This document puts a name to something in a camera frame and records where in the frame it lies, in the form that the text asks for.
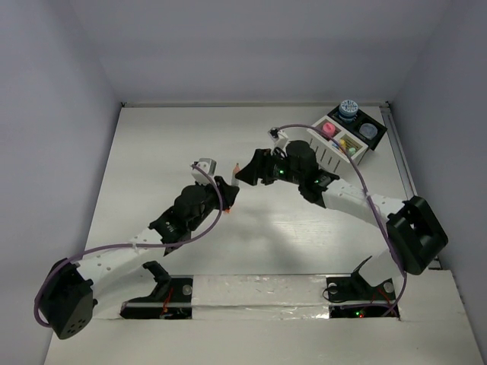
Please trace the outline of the orange marker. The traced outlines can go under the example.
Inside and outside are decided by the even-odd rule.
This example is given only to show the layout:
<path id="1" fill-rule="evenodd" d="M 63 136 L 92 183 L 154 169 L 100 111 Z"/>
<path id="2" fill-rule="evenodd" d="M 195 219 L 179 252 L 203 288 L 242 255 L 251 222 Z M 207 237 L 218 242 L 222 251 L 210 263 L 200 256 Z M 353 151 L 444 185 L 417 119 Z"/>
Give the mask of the orange marker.
<path id="1" fill-rule="evenodd" d="M 235 167 L 232 170 L 231 174 L 231 185 L 233 187 L 238 187 L 239 186 L 239 180 L 237 178 L 237 174 L 240 172 L 240 165 L 239 163 L 235 164 Z"/>

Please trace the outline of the pink cap bottle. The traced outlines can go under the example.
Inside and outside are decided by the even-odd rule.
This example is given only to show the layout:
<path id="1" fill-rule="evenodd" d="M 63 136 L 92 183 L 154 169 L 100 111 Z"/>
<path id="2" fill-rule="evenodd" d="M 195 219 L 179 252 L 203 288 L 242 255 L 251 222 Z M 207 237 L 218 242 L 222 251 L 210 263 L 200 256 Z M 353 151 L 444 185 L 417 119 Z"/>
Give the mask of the pink cap bottle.
<path id="1" fill-rule="evenodd" d="M 332 122 L 325 122 L 322 131 L 327 137 L 333 137 L 336 134 L 336 126 Z"/>

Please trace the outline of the blue lid jar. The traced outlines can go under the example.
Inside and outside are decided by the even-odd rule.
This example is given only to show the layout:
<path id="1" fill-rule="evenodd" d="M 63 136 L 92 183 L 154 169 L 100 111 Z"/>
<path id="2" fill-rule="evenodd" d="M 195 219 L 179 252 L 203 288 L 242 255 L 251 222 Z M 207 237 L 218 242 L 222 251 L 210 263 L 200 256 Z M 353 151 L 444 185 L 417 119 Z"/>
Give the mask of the blue lid jar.
<path id="1" fill-rule="evenodd" d="M 359 106 L 354 100 L 343 100 L 339 104 L 338 114 L 343 122 L 353 122 L 358 114 Z"/>

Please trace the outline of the clear jar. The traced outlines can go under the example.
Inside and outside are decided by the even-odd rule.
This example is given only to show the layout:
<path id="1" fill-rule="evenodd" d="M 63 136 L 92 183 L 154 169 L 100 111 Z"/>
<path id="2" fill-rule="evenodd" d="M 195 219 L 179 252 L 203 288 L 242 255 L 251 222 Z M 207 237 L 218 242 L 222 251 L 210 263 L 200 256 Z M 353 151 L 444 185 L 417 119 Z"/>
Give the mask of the clear jar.
<path id="1" fill-rule="evenodd" d="M 377 136 L 378 129 L 374 124 L 365 122 L 361 124 L 359 133 L 367 140 L 373 140 Z"/>

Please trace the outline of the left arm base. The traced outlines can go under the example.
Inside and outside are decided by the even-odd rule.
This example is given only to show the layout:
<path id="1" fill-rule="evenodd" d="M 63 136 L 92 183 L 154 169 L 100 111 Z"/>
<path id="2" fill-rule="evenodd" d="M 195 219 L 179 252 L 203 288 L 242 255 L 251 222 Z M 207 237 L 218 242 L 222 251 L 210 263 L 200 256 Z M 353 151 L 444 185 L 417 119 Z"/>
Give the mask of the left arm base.
<path id="1" fill-rule="evenodd" d="M 146 262 L 155 286 L 145 297 L 124 302 L 119 315 L 123 319 L 191 319 L 193 317 L 193 276 L 171 276 L 157 261 Z"/>

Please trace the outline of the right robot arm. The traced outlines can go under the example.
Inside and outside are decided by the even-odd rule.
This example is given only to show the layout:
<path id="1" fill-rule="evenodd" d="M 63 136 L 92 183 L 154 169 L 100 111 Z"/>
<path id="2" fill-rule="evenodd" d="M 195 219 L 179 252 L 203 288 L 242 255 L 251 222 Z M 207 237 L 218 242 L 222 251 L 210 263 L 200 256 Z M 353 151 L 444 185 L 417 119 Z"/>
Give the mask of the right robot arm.
<path id="1" fill-rule="evenodd" d="M 353 271 L 350 288 L 360 298 L 372 295 L 388 279 L 420 275 L 448 243 L 447 234 L 424 198 L 388 198 L 353 186 L 321 169 L 305 141 L 292 141 L 284 150 L 255 150 L 235 177 L 251 186 L 270 185 L 277 180 L 293 183 L 311 204 L 377 227 L 385 236 L 387 249 L 365 259 Z"/>

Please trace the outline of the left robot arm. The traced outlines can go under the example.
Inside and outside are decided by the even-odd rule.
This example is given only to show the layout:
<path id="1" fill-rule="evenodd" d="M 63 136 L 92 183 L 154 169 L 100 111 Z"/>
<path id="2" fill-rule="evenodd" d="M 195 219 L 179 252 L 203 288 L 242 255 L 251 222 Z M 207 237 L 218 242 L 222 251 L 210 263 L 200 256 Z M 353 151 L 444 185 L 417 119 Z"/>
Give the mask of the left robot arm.
<path id="1" fill-rule="evenodd" d="M 151 272 L 142 282 L 145 300 L 166 300 L 172 278 L 150 253 L 166 255 L 206 236 L 224 211 L 235 203 L 240 188 L 221 176 L 201 174 L 201 180 L 183 188 L 174 203 L 152 221 L 134 241 L 98 246 L 57 261 L 34 298 L 38 324 L 58 338 L 79 333 L 99 305 L 98 294 L 116 279 L 143 268 Z"/>

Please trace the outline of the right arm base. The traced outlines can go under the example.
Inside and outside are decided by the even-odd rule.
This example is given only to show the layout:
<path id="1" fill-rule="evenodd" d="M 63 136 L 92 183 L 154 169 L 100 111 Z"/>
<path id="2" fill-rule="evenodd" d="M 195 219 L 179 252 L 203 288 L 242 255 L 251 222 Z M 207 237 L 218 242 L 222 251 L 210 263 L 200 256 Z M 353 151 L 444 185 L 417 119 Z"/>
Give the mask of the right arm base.
<path id="1" fill-rule="evenodd" d="M 370 285 L 359 273 L 371 261 L 369 256 L 349 276 L 332 276 L 326 279 L 322 297 L 331 304 L 332 318 L 399 318 L 393 279 L 388 278 Z"/>

